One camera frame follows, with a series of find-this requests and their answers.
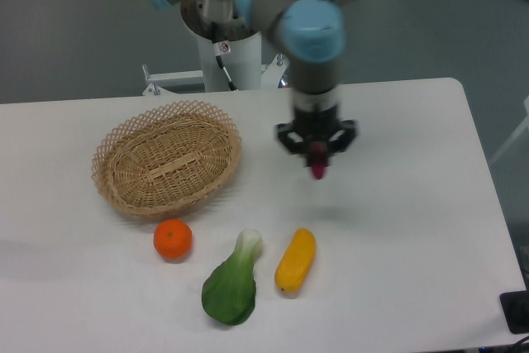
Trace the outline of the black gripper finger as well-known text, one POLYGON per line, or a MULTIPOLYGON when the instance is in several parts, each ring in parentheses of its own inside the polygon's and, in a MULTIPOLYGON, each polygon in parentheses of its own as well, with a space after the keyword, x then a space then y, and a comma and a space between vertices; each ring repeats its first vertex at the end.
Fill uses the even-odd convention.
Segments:
POLYGON ((357 122, 355 120, 338 121, 326 141, 326 167, 331 165, 331 157, 345 152, 357 137, 357 122))
POLYGON ((305 166, 309 167, 308 145, 304 138, 299 135, 292 124, 279 123, 275 126, 276 138, 290 155, 296 155, 304 159, 305 166))

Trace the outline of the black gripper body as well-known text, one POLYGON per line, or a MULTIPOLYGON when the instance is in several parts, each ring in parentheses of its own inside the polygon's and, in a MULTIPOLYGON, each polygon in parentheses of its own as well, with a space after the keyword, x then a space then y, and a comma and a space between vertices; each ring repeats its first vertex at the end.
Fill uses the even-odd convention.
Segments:
POLYGON ((302 139, 298 144, 299 153, 307 153, 313 142, 323 142, 330 153, 336 152, 331 138, 340 130, 338 107, 310 112, 295 107, 293 115, 293 132, 302 139))

